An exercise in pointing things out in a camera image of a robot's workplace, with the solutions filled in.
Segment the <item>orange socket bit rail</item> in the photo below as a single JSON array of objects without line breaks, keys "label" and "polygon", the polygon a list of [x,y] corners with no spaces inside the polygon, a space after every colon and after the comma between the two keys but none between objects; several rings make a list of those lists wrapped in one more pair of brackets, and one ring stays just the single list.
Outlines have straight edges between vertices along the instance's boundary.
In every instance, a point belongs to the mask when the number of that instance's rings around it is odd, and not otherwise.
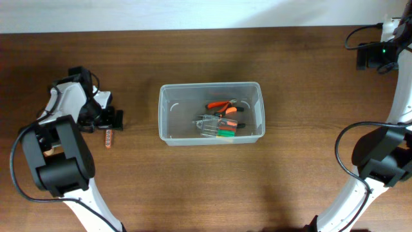
[{"label": "orange socket bit rail", "polygon": [[105,147],[107,149],[110,149],[110,147],[112,145],[112,139],[113,139],[112,130],[106,130],[106,133],[105,133]]}]

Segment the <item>orange scraper wooden handle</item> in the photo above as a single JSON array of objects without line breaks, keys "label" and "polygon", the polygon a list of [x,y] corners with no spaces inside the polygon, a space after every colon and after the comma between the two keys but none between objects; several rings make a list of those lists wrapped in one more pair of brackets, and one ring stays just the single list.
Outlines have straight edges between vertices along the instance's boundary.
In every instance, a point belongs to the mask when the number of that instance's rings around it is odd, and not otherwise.
[{"label": "orange scraper wooden handle", "polygon": [[60,144],[52,144],[51,148],[49,150],[44,151],[42,154],[45,157],[50,157],[52,155],[57,155],[59,153],[62,153],[64,150]]}]

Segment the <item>clear screwdriver bit case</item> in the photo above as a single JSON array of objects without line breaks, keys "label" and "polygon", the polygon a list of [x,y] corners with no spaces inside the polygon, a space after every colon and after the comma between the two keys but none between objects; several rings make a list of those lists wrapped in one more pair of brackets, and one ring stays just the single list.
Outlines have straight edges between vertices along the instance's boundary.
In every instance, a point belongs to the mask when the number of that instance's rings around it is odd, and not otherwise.
[{"label": "clear screwdriver bit case", "polygon": [[238,129],[238,122],[213,115],[200,115],[192,122],[202,137],[234,137]]}]

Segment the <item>small red-handled cutting pliers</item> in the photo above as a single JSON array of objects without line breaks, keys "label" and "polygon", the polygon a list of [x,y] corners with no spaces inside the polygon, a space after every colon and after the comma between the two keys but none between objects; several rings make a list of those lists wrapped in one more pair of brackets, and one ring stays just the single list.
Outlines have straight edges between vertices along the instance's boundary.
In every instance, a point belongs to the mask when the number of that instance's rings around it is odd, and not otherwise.
[{"label": "small red-handled cutting pliers", "polygon": [[227,110],[228,108],[232,107],[233,104],[237,103],[236,99],[232,99],[229,101],[216,101],[216,102],[211,102],[205,105],[205,108],[207,110],[210,110],[212,108],[218,108],[220,107],[220,109],[217,111],[217,113],[221,113],[224,112],[225,110]]}]

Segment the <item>orange-black long nose pliers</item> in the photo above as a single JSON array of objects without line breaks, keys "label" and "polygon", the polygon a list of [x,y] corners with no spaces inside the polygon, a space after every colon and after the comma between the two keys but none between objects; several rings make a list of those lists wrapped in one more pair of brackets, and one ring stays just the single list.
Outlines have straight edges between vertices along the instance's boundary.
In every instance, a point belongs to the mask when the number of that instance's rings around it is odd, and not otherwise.
[{"label": "orange-black long nose pliers", "polygon": [[[213,113],[212,115],[217,116],[217,117],[223,117],[223,116],[226,116],[227,114],[236,113],[236,112],[243,112],[244,110],[245,109],[242,108],[242,107],[229,107],[229,108],[227,108],[223,111],[217,111],[217,112]],[[238,123],[237,129],[244,128],[245,126],[246,126],[245,123]]]}]

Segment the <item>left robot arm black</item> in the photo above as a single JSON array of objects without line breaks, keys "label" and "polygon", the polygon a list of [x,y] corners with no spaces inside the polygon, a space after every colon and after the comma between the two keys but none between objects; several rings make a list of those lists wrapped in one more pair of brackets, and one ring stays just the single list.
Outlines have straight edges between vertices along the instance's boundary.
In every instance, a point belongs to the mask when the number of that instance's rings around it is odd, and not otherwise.
[{"label": "left robot arm black", "polygon": [[98,77],[83,66],[53,82],[50,100],[37,119],[17,137],[38,189],[48,203],[67,205],[86,231],[124,231],[104,202],[95,182],[95,163],[82,136],[103,130],[105,142],[123,129],[122,110],[112,105],[111,92],[100,90]]}]

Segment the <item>right robot arm white-black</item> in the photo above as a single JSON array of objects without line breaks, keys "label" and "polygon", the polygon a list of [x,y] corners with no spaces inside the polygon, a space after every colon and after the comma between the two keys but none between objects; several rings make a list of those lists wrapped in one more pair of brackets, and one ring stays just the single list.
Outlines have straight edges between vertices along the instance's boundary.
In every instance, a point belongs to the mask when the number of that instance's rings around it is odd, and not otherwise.
[{"label": "right robot arm white-black", "polygon": [[[397,182],[411,178],[411,2],[400,17],[373,25],[381,30],[379,42],[360,43],[357,69],[376,68],[379,74],[397,70],[397,86],[386,122],[351,124],[337,136],[334,146],[338,165],[350,176],[338,197],[303,231],[352,231],[368,206]],[[354,146],[348,169],[339,155],[343,135],[358,126],[374,126]]]}]

